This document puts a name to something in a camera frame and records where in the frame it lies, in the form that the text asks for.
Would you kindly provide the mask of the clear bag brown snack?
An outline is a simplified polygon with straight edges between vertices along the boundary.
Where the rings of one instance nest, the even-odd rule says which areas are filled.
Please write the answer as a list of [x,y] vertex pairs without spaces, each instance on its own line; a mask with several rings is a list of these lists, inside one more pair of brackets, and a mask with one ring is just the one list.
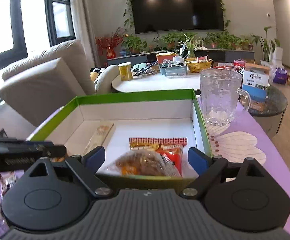
[[129,151],[109,164],[106,170],[121,176],[181,177],[165,153],[149,150]]

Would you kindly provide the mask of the red orange snack packet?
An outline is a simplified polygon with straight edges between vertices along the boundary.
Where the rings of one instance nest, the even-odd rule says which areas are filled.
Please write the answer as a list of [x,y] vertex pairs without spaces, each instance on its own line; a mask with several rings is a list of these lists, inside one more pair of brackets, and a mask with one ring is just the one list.
[[168,157],[182,176],[183,149],[187,138],[129,138],[131,150],[152,150]]

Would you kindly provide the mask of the green cardboard box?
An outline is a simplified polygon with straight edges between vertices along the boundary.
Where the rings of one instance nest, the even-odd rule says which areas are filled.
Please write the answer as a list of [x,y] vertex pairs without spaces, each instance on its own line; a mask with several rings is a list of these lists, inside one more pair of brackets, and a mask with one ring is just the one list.
[[114,126],[103,142],[105,162],[97,171],[101,176],[118,175],[109,166],[129,151],[129,139],[135,137],[186,138],[182,157],[184,178],[197,177],[189,164],[189,148],[196,147],[212,155],[192,89],[79,96],[48,117],[28,140],[49,140],[65,145],[68,154],[81,154],[96,129],[105,122]]

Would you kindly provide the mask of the dark round side table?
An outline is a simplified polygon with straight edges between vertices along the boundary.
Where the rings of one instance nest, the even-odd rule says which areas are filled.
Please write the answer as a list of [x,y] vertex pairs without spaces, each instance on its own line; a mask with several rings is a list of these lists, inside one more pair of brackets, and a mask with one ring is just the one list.
[[269,138],[273,138],[279,132],[288,100],[279,89],[270,85],[267,92],[263,111],[249,109],[248,112],[262,127]]

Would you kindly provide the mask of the clear glass mug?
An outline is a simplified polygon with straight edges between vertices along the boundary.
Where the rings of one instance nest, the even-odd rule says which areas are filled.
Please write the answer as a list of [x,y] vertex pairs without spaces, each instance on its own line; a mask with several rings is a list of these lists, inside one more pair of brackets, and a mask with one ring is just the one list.
[[236,117],[239,98],[243,112],[249,110],[251,97],[241,88],[242,75],[228,69],[209,68],[200,72],[201,111],[205,122],[225,126]]

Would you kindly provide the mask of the white round coffee table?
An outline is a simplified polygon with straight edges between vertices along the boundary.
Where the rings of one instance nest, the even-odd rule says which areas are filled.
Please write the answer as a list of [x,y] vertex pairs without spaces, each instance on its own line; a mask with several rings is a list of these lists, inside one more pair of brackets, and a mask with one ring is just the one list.
[[200,90],[199,74],[189,73],[185,76],[164,76],[160,73],[134,77],[130,81],[121,81],[117,76],[112,81],[112,87],[118,92],[146,92],[156,90],[193,89]]

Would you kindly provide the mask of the yellow woven basket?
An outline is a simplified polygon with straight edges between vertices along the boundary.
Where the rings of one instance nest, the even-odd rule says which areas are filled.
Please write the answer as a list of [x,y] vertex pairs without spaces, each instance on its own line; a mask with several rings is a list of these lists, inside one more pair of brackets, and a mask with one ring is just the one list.
[[213,61],[210,59],[208,62],[197,62],[195,58],[185,59],[185,63],[191,73],[199,73],[202,70],[211,68],[213,66]]

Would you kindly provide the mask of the blue white carton box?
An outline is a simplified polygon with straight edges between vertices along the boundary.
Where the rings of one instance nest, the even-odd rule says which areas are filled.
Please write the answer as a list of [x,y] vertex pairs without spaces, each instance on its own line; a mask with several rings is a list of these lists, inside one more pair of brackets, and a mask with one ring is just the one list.
[[269,67],[246,63],[243,71],[242,89],[251,97],[250,108],[262,112],[269,85]]

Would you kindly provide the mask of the blue plastic organizer tray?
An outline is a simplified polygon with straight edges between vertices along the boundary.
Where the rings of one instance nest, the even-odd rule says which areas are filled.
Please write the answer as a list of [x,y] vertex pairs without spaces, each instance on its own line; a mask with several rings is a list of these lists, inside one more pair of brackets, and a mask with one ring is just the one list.
[[186,76],[187,67],[179,64],[165,62],[159,65],[159,72],[166,77],[169,76]]

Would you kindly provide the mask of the yellow tin can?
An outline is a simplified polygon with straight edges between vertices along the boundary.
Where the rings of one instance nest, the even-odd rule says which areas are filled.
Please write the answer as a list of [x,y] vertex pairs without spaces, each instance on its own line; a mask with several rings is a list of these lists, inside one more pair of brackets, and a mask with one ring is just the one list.
[[118,68],[120,71],[120,77],[122,81],[130,81],[133,79],[130,62],[120,63],[118,65]]

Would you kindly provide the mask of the purple gift bag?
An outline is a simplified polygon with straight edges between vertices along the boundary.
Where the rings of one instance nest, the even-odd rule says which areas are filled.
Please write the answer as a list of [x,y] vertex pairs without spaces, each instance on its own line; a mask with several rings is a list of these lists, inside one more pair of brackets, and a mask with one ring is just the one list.
[[275,70],[275,76],[273,79],[273,83],[285,85],[288,79],[288,72],[283,68],[277,67]]

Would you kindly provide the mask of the red flower decoration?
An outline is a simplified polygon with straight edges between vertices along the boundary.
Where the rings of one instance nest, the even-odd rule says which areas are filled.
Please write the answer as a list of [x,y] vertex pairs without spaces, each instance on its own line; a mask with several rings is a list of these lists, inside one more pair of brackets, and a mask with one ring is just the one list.
[[107,59],[115,58],[115,48],[123,42],[124,36],[125,34],[122,31],[122,28],[119,27],[116,31],[113,31],[111,35],[95,37],[95,43],[99,53],[101,55],[105,53]]

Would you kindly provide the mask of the spider plant in vase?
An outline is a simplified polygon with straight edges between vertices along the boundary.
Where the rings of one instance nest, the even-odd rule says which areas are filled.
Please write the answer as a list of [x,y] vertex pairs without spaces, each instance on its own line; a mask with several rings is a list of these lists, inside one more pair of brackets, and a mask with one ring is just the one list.
[[183,58],[195,58],[195,51],[201,48],[201,37],[183,34],[180,42],[183,44],[180,49],[180,56]]

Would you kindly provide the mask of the tall green floor plant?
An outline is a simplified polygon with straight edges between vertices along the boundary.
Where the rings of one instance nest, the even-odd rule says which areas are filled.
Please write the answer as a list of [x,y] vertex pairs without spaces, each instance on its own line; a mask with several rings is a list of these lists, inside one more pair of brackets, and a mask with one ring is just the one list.
[[276,48],[281,47],[281,43],[277,38],[273,40],[268,39],[268,30],[272,29],[272,26],[264,27],[265,36],[252,34],[253,42],[258,45],[260,44],[262,50],[262,61],[269,62],[270,57],[273,56]]

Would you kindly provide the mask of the wall mounted black television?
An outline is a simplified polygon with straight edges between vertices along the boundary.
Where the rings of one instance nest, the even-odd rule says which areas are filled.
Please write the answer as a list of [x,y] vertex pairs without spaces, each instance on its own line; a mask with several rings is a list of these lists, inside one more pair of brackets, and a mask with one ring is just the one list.
[[224,30],[221,0],[131,0],[135,33]]

